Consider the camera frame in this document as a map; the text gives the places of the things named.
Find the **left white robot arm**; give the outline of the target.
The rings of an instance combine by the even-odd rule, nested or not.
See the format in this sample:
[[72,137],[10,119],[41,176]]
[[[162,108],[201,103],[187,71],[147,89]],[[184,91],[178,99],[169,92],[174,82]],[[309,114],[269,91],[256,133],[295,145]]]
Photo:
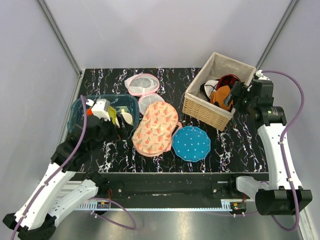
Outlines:
[[11,239],[48,240],[58,225],[73,210],[90,199],[103,202],[101,211],[113,203],[110,181],[98,172],[87,173],[72,192],[57,200],[63,187],[88,161],[92,151],[104,142],[127,140],[132,127],[119,118],[119,125],[96,116],[85,116],[64,142],[58,145],[48,168],[27,202],[15,213],[8,213],[2,222],[12,230]]

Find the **floral mesh laundry bag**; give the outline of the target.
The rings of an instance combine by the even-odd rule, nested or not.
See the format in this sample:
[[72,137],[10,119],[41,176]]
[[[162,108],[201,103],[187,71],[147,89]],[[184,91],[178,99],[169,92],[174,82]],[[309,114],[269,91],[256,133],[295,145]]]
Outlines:
[[171,150],[173,136],[182,128],[176,109],[164,101],[150,104],[132,136],[136,151],[156,157]]

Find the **orange bra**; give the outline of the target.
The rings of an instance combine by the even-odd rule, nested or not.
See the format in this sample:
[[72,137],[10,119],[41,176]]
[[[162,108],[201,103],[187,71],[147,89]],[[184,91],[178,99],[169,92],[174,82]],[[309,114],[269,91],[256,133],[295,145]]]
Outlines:
[[216,91],[213,91],[210,94],[210,103],[230,112],[233,107],[233,101],[231,101],[229,105],[224,104],[224,100],[230,92],[231,89],[228,85],[219,87]]

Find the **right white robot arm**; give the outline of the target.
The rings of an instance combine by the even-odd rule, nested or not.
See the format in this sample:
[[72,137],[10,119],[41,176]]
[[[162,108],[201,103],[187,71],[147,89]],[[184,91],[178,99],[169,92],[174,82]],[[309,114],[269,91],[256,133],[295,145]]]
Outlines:
[[254,120],[261,139],[268,166],[268,183],[251,176],[238,176],[227,185],[228,195],[239,198],[245,194],[254,200],[262,216],[293,216],[313,199],[312,192],[304,189],[293,165],[288,146],[288,127],[284,109],[274,106],[274,85],[270,80],[256,79],[249,86],[236,82],[225,98],[240,113]]

